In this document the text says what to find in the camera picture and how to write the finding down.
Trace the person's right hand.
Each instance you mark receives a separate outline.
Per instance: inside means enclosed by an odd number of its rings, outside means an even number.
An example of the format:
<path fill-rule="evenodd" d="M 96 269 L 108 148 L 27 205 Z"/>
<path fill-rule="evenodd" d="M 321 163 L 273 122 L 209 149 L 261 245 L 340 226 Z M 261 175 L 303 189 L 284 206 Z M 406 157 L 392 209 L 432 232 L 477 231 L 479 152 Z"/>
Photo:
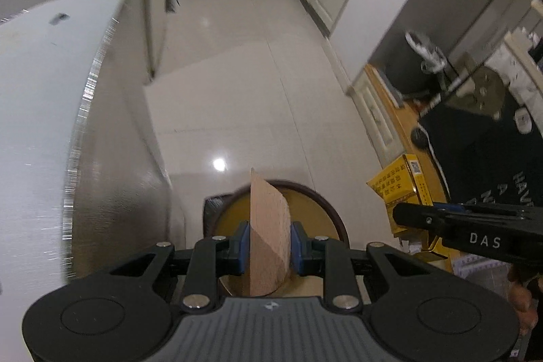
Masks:
<path fill-rule="evenodd" d="M 538 313 L 531 292 L 517 281 L 510 284 L 508 300 L 519 320 L 520 335 L 527 335 L 538 323 Z"/>

